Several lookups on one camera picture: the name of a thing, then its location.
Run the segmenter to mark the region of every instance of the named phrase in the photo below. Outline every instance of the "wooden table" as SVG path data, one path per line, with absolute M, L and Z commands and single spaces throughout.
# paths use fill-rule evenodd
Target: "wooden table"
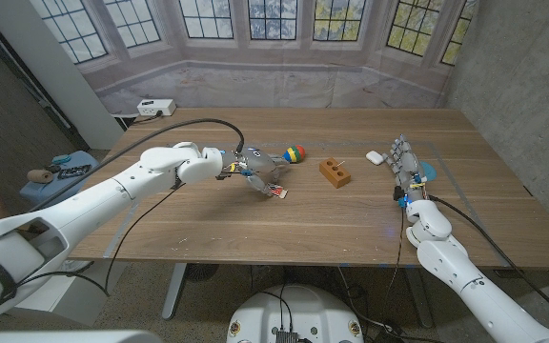
M 400 208 L 394 176 L 366 152 L 386 152 L 400 133 L 422 161 L 437 170 L 427 191 L 484 224 L 522 268 L 549 269 L 549 216 L 460 111 L 351 109 L 178 109 L 173 117 L 131 127 L 110 154 L 173 122 L 211 117 L 237 125 L 246 146 L 282 154 L 300 144 L 306 159 L 285 168 L 285 199 L 250 189 L 243 177 L 187 185 L 147 215 L 126 239 L 119 259 L 132 261 L 390 266 L 396 263 Z M 193 141 L 230 151 L 236 134 L 221 125 L 198 124 L 164 133 L 93 175 L 87 187 L 129 167 L 150 147 Z M 344 161 L 348 185 L 335 189 L 319 173 L 328 157 Z M 133 220 L 165 195 L 145 199 Z M 501 259 L 466 221 L 438 205 L 454 236 L 479 267 Z M 99 259 L 126 213 L 88 236 L 71 254 Z M 401 264 L 418 265 L 404 237 Z

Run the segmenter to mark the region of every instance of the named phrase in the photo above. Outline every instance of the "wall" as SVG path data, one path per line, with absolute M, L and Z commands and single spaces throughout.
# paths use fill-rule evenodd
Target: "wall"
M 0 31 L 93 149 L 122 135 L 29 1 L 0 0 Z
M 549 1 L 480 0 L 448 89 L 549 211 Z
M 0 196 L 12 214 L 31 204 L 18 192 L 27 172 L 49 165 L 56 155 L 75 151 L 73 144 L 0 59 Z

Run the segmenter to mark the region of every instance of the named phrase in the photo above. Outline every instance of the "colorful ball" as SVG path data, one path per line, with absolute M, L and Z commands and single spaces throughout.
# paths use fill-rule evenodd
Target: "colorful ball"
M 305 154 L 306 152 L 304 151 L 304 148 L 302 148 L 302 146 L 295 145 L 293 147 L 287 148 L 287 151 L 283 153 L 283 158 L 292 163 L 297 163 L 304 159 Z

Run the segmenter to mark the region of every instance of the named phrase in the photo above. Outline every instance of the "backdrop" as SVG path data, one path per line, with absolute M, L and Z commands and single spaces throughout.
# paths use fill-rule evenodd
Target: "backdrop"
M 110 113 L 437 107 L 476 1 L 31 0 Z

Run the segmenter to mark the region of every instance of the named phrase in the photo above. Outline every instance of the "table leg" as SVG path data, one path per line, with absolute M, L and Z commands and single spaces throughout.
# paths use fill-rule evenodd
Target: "table leg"
M 164 308 L 162 309 L 162 317 L 166 320 L 172 319 L 175 315 L 177 301 L 179 301 L 179 297 L 181 296 L 183 276 L 187 266 L 187 263 L 175 263 L 173 276 L 171 276 L 171 282 L 169 283 L 169 291 L 167 292 L 167 298 L 164 301 Z
M 415 309 L 417 310 L 418 323 L 423 328 L 433 328 L 434 318 L 431 316 L 429 302 L 427 302 L 427 294 L 425 293 L 425 286 L 420 277 L 420 270 L 417 268 L 404 268 L 404 271 L 410 288 L 410 294 L 413 297 Z

